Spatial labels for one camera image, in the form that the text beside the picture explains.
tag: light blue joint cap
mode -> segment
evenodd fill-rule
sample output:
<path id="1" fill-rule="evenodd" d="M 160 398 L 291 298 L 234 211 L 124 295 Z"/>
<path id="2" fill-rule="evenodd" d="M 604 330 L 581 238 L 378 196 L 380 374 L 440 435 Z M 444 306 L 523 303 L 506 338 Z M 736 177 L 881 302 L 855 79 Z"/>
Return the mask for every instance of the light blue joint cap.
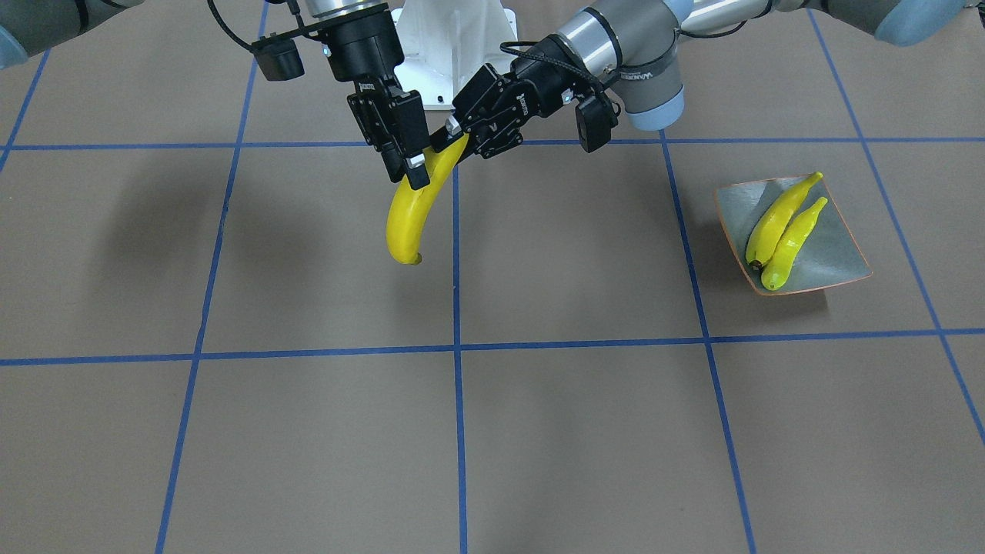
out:
<path id="1" fill-rule="evenodd" d="M 665 103 L 641 113 L 627 112 L 629 122 L 641 131 L 660 131 L 670 127 L 684 114 L 684 87 Z"/>
<path id="2" fill-rule="evenodd" d="M 17 39 L 0 25 L 0 69 L 28 61 L 28 53 Z"/>
<path id="3" fill-rule="evenodd" d="M 690 11 L 694 9 L 694 0 L 664 0 L 664 4 L 674 12 L 674 17 L 678 19 L 678 25 L 690 16 Z"/>
<path id="4" fill-rule="evenodd" d="M 876 38 L 911 46 L 940 31 L 964 8 L 965 0 L 902 0 L 876 29 Z"/>

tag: square plate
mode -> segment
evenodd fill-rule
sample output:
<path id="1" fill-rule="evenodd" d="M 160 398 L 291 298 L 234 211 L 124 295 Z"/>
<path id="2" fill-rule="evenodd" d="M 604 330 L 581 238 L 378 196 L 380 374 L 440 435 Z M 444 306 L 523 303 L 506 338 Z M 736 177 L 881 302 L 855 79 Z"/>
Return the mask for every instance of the square plate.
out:
<path id="1" fill-rule="evenodd" d="M 829 207 L 821 210 L 818 224 L 797 254 L 787 284 L 777 291 L 769 291 L 759 281 L 759 272 L 750 269 L 745 263 L 746 243 L 759 218 L 784 190 L 805 178 L 807 175 L 754 180 L 715 191 L 718 219 L 722 223 L 725 237 L 749 284 L 760 295 L 783 296 L 819 291 L 872 275 L 869 262 L 845 225 L 841 211 L 831 198 L 831 192 L 823 179 L 811 189 L 798 213 L 809 208 L 822 196 L 827 198 Z"/>

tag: tiled floor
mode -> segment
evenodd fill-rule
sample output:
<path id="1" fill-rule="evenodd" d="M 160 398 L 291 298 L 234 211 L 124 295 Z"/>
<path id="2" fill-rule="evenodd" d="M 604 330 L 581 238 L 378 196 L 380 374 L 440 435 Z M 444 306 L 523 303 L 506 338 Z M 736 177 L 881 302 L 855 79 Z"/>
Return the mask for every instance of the tiled floor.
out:
<path id="1" fill-rule="evenodd" d="M 535 38 L 584 1 L 505 4 Z M 531 122 L 417 267 L 302 49 L 267 83 L 148 2 L 0 73 L 0 552 L 985 551 L 973 13 L 686 43 L 666 135 Z M 758 297 L 712 193 L 814 170 L 875 274 Z"/>

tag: white plastic stand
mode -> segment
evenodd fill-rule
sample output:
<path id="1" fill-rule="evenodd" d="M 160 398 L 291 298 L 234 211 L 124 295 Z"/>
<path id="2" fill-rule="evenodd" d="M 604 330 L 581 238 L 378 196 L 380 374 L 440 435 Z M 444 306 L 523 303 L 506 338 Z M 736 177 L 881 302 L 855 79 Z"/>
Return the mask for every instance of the white plastic stand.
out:
<path id="1" fill-rule="evenodd" d="M 406 57 L 397 79 L 405 91 L 421 93 L 425 109 L 452 109 L 484 63 L 509 71 L 513 56 L 499 45 L 516 40 L 516 14 L 498 0 L 406 0 L 393 20 Z"/>

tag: yellow banana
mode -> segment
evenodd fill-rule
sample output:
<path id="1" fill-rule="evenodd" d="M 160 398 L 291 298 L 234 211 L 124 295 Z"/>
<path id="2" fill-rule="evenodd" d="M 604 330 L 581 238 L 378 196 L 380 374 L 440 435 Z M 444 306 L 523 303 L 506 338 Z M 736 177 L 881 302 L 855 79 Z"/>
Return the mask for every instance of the yellow banana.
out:
<path id="1" fill-rule="evenodd" d="M 397 185 L 393 203 L 390 204 L 390 215 L 386 220 L 386 245 L 393 259 L 409 265 L 421 263 L 419 249 L 427 214 L 455 164 L 462 157 L 468 142 L 469 135 L 465 134 L 441 152 L 436 153 L 431 147 L 425 148 L 425 167 L 430 175 L 430 184 L 414 190 L 404 175 L 404 179 Z"/>
<path id="2" fill-rule="evenodd" d="M 780 197 L 769 206 L 766 213 L 759 218 L 759 222 L 755 224 L 753 229 L 753 234 L 749 237 L 749 243 L 746 245 L 746 263 L 750 267 L 762 269 L 769 262 L 769 258 L 773 257 L 773 251 L 776 250 L 776 244 L 780 242 L 783 230 L 790 223 L 790 218 L 800 209 L 804 199 L 807 198 L 807 193 L 811 191 L 811 187 L 823 176 L 821 173 L 813 173 L 801 182 L 784 190 Z"/>
<path id="3" fill-rule="evenodd" d="M 813 206 L 804 210 L 802 214 L 794 218 L 790 227 L 783 232 L 776 251 L 772 259 L 766 264 L 759 276 L 762 286 L 767 290 L 775 291 L 787 284 L 790 278 L 790 270 L 794 266 L 794 259 L 800 253 L 804 241 L 811 235 L 814 226 L 818 223 L 818 216 L 821 210 L 827 205 L 827 198 L 823 196 Z"/>

